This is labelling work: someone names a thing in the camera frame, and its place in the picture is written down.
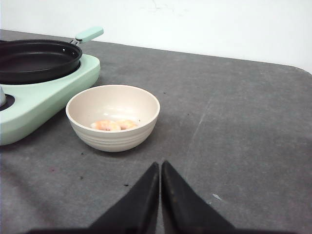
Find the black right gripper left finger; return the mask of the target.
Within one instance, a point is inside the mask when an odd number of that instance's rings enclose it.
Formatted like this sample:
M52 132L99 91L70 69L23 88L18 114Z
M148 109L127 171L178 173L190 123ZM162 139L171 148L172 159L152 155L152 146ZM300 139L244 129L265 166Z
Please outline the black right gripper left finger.
M154 234L159 205L159 165L154 162L115 205L89 227L97 234Z

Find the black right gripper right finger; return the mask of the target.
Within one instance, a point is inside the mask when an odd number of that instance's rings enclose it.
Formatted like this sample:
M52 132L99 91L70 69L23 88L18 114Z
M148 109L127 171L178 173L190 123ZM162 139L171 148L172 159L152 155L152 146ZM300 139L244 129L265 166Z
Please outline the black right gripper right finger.
M181 234L225 234L235 226L205 202L173 165L161 166L162 202L171 225Z

